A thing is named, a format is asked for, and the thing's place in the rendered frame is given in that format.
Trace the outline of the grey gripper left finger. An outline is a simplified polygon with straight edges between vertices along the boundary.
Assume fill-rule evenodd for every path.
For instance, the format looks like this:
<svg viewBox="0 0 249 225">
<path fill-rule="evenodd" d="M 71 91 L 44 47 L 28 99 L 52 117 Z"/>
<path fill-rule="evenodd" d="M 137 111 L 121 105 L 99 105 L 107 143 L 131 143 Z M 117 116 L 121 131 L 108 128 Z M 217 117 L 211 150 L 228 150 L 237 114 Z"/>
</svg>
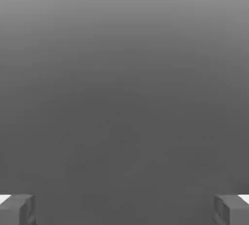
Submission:
<svg viewBox="0 0 249 225">
<path fill-rule="evenodd" d="M 32 194 L 1 194 L 0 225 L 36 225 L 36 197 Z"/>
</svg>

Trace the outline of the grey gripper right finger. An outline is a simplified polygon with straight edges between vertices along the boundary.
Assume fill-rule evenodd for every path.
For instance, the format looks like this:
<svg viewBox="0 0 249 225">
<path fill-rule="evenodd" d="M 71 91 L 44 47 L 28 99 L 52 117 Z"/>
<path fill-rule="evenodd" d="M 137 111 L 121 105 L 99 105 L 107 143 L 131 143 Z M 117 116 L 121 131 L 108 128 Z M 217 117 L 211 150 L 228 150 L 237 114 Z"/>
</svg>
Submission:
<svg viewBox="0 0 249 225">
<path fill-rule="evenodd" d="M 214 225 L 249 225 L 249 194 L 215 195 Z"/>
</svg>

